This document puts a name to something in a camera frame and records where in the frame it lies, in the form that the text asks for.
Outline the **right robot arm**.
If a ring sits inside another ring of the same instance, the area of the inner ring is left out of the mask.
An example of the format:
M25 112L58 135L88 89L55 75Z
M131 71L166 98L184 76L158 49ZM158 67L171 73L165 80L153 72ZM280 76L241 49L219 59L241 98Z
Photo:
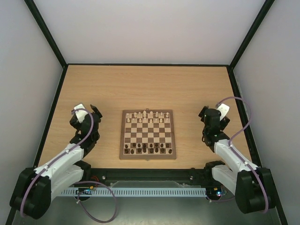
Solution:
M266 212L276 206L271 171L249 161L230 142L224 133L230 121L228 111L229 106L225 104L216 109L204 106L198 115L204 123L202 141L222 158L221 162L206 164L205 180L211 184L218 181L227 188L244 214Z

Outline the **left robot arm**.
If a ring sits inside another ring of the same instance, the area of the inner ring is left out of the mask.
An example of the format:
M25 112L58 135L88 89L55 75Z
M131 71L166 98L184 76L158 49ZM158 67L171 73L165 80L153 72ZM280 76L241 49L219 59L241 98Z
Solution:
M70 125L76 129L69 144L53 159L37 168L25 168L19 175L9 205L22 216L41 218L51 202L69 186L87 178L91 166L83 161L100 138L101 112L83 104L74 107Z

